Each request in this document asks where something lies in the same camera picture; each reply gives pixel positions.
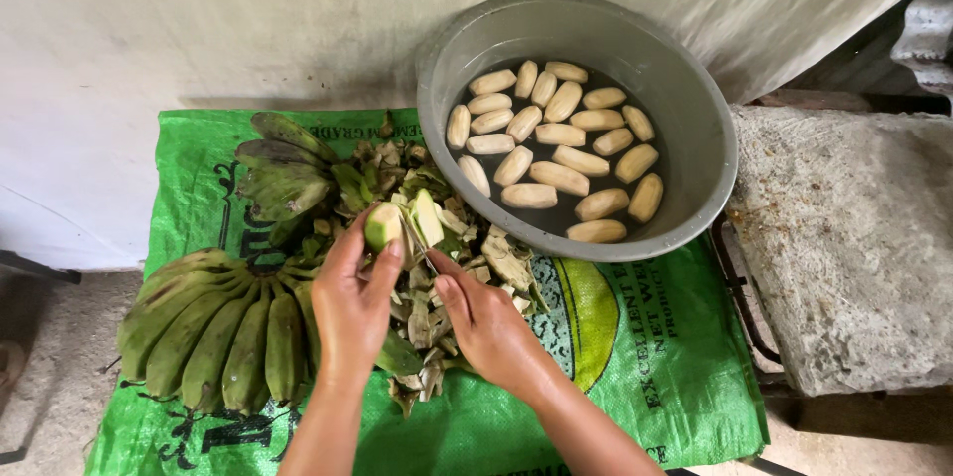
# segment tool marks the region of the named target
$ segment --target concrete slab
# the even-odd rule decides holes
[[[732,111],[728,213],[793,385],[953,384],[953,121]]]

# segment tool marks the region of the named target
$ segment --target yellow printed graphic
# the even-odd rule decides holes
[[[609,363],[618,328],[618,301],[596,264],[553,259],[573,341],[573,383],[588,392]]]

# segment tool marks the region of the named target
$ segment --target right hand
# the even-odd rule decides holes
[[[427,256],[442,274],[434,285],[460,351],[477,373],[531,406],[544,390],[565,379],[509,294],[467,275],[440,251],[431,249]]]

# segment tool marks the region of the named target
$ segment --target fingernail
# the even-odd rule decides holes
[[[447,283],[446,275],[440,275],[434,280],[434,287],[436,291],[441,294],[446,294],[450,290],[450,285]]]
[[[387,248],[384,252],[388,255],[399,257],[402,249],[401,245],[400,238],[392,239],[391,242],[387,244]]]

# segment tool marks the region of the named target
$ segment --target hand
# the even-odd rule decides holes
[[[321,336],[318,381],[349,386],[359,382],[363,389],[384,345],[403,248],[399,239],[391,241],[377,255],[371,280],[357,277],[364,261],[364,221],[373,208],[359,215],[335,241],[312,284]]]
[[[454,324],[460,351],[484,379],[531,406],[544,391],[566,380],[509,294],[467,275],[440,251],[431,249],[427,256],[442,274],[434,285]]]

